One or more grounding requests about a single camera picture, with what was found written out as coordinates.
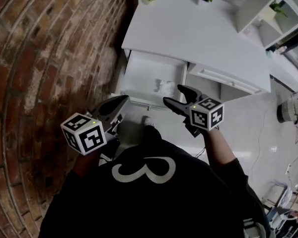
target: sneaker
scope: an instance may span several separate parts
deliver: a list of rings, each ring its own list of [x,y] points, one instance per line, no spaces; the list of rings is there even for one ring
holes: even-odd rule
[[[154,123],[153,123],[152,119],[147,116],[143,116],[143,124],[144,124],[144,126],[153,126],[154,127]]]

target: open drawer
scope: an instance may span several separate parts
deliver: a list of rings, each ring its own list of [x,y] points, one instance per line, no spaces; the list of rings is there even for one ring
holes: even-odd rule
[[[183,101],[177,90],[185,84],[187,62],[154,54],[131,51],[126,72],[120,73],[116,94],[127,94],[136,105],[166,109],[163,97]]]
[[[249,93],[249,94],[255,94],[255,93],[261,92],[260,89],[254,87],[250,84],[247,84],[247,83],[241,82],[240,80],[237,80],[235,78],[217,73],[217,72],[210,70],[208,68],[203,68],[200,65],[192,64],[192,69],[190,70],[189,73],[192,75],[195,75],[195,76],[204,77],[204,78],[207,78],[207,79],[210,79],[210,80],[213,80],[213,81],[225,84],[225,85],[229,85],[231,87],[237,88],[237,89],[244,91],[246,93]]]

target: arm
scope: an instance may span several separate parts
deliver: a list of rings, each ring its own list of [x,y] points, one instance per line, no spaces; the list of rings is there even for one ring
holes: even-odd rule
[[[256,193],[248,185],[248,176],[245,175],[222,133],[218,129],[201,133],[204,136],[210,166],[229,187],[241,216],[243,219],[253,218],[261,223],[269,236],[270,227],[264,208]]]
[[[82,216],[88,207],[86,194],[90,186],[97,186],[87,184],[85,178],[88,177],[89,172],[98,168],[101,153],[116,152],[118,146],[118,141],[111,141],[92,153],[78,156],[73,170],[65,179],[61,192],[54,196],[49,206],[41,225],[39,238],[75,235],[82,237],[81,227],[84,227],[86,222]]]
[[[217,170],[236,159],[231,148],[218,129],[211,131],[201,131],[205,148],[208,154],[210,166]]]

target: tiled floor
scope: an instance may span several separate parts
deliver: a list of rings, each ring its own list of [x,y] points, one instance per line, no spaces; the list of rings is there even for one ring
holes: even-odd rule
[[[249,184],[261,198],[270,181],[290,183],[285,175],[288,163],[298,157],[298,132],[292,122],[279,123],[277,105],[291,96],[272,81],[272,93],[248,96],[225,104],[225,119],[220,129],[240,160]],[[151,116],[162,137],[196,155],[203,147],[201,137],[193,138],[184,128],[183,118],[170,112],[147,111],[133,107],[120,127],[123,143],[136,144],[141,135],[141,117]],[[208,161],[206,155],[200,157]],[[292,187],[298,184],[298,159],[290,168]]]

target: number 3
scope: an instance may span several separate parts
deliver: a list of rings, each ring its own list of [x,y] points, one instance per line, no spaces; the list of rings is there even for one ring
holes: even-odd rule
[[[162,184],[162,183],[165,183],[165,182],[169,181],[175,173],[175,162],[170,157],[148,157],[148,158],[144,158],[144,159],[161,159],[161,160],[165,160],[169,164],[169,170],[165,175],[158,176],[158,175],[154,174],[148,168],[148,166],[145,164],[140,170],[138,170],[134,174],[122,175],[122,174],[119,173],[119,168],[122,166],[122,164],[117,164],[111,170],[114,179],[119,181],[119,182],[132,182],[132,181],[137,180],[138,178],[140,178],[144,174],[146,174],[147,177],[151,181],[153,181],[154,183]]]

